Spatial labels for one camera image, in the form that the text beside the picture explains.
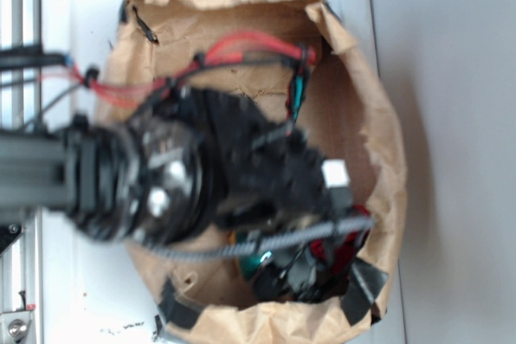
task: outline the wire bundle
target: wire bundle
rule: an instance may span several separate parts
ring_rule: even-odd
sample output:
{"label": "wire bundle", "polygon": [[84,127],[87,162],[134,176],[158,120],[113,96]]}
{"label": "wire bundle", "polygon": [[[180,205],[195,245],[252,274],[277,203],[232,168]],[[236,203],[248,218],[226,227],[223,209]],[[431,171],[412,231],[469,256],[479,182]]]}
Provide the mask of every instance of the wire bundle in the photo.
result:
{"label": "wire bundle", "polygon": [[[253,58],[255,54],[268,56]],[[142,105],[149,95],[154,94],[158,101],[169,95],[173,86],[181,87],[185,81],[200,72],[215,68],[236,65],[270,65],[283,64],[294,71],[287,90],[287,121],[296,121],[301,104],[305,98],[306,85],[310,77],[311,65],[315,63],[315,52],[286,43],[269,34],[259,31],[239,31],[221,38],[206,53],[198,53],[193,61],[173,77],[162,77],[143,85],[108,85],[98,81],[98,70],[89,69],[83,76],[69,56],[65,58],[66,73],[45,74],[39,78],[25,79],[0,84],[0,89],[23,86],[27,83],[42,81],[53,77],[64,77],[74,81],[74,85],[58,94],[34,118],[26,122],[20,129],[25,131],[30,125],[42,121],[43,114],[49,111],[58,101],[69,93],[85,86],[94,91],[101,99],[114,106],[134,109]]]}

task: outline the white surface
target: white surface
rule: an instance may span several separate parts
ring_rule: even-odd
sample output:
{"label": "white surface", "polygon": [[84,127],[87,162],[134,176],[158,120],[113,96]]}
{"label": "white surface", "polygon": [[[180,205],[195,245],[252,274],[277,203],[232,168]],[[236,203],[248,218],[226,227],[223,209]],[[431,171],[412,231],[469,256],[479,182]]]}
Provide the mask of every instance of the white surface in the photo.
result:
{"label": "white surface", "polygon": [[[90,64],[102,67],[116,41],[121,1],[43,0],[46,49],[71,51],[82,70]],[[369,0],[329,2],[376,67]],[[65,85],[46,83],[44,101]],[[72,110],[91,113],[93,102],[87,92],[81,92],[60,103],[48,119],[53,126],[64,124]],[[78,235],[61,216],[44,217],[43,231],[45,343],[68,343],[71,338],[74,342],[151,342],[156,306],[123,246],[94,244]],[[404,342],[399,294],[396,281],[389,315],[355,344]],[[143,325],[129,329],[131,334],[123,328],[141,321]]]}
{"label": "white surface", "polygon": [[401,115],[409,344],[514,344],[516,0],[372,0]]}

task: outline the paper bag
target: paper bag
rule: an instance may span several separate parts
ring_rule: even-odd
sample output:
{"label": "paper bag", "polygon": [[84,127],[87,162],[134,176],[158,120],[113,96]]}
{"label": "paper bag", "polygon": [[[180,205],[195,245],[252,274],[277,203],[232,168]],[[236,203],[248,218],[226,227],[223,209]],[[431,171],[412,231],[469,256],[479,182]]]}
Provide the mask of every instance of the paper bag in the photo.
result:
{"label": "paper bag", "polygon": [[[355,202],[376,225],[352,265],[347,291],[319,304],[256,303],[233,261],[177,263],[127,243],[135,267],[160,306],[167,329],[192,343],[342,343],[385,314],[406,216],[402,133],[375,73],[325,0],[125,0],[106,81],[148,83],[185,67],[223,35],[257,29],[317,52],[298,125],[332,158],[344,158]],[[283,68],[225,68],[192,85],[243,93],[271,119],[285,116]],[[130,112],[98,107],[100,119]],[[191,250],[227,244],[210,227]]]}

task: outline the black wire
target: black wire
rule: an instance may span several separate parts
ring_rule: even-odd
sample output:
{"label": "black wire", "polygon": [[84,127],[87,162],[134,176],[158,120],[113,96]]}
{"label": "black wire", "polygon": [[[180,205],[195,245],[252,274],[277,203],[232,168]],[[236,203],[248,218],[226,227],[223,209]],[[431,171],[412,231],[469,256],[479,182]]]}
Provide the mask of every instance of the black wire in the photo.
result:
{"label": "black wire", "polygon": [[169,78],[170,82],[167,82],[167,84],[165,86],[161,86],[159,89],[156,89],[154,92],[152,92],[147,97],[147,99],[144,102],[142,102],[142,104],[136,109],[136,111],[132,115],[132,117],[138,116],[143,111],[145,111],[147,108],[153,108],[154,106],[156,106],[156,104],[161,102],[161,100],[162,100],[161,95],[164,92],[178,86],[186,78],[196,76],[199,73],[203,73],[203,72],[209,71],[209,70],[215,70],[217,68],[228,68],[231,66],[266,66],[266,65],[271,65],[271,64],[283,64],[287,68],[293,68],[293,64],[297,63],[297,62],[298,62],[297,60],[294,60],[293,58],[291,58],[289,56],[283,56],[282,54],[279,54],[279,55],[277,55],[277,57],[270,59],[270,60],[243,60],[240,62],[216,64],[216,65],[198,68],[196,70],[193,70],[190,73],[185,74],[184,76],[181,76],[178,78]]}
{"label": "black wire", "polygon": [[82,87],[82,84],[75,84],[70,86],[69,88],[63,90],[61,93],[57,94],[57,96],[54,97],[53,100],[51,100],[38,114],[36,114],[33,118],[31,118],[29,121],[25,122],[20,128],[19,131],[26,131],[27,128],[31,124],[36,124],[38,122],[41,122],[43,119],[43,115],[47,113],[57,102],[59,102],[63,97],[66,97],[68,94],[74,92],[77,89],[80,89]]}
{"label": "black wire", "polygon": [[12,88],[13,86],[25,86],[25,84],[33,84],[38,81],[38,78],[25,78],[24,80],[4,82],[0,84],[0,89]]}

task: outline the metal bracket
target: metal bracket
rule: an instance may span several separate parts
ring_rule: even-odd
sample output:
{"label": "metal bracket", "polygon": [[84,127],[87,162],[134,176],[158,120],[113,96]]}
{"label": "metal bracket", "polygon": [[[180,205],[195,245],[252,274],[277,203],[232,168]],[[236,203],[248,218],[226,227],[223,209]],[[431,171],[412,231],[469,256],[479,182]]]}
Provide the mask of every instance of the metal bracket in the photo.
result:
{"label": "metal bracket", "polygon": [[29,344],[35,342],[32,317],[33,312],[31,310],[0,314],[0,338],[2,338],[2,344]]}

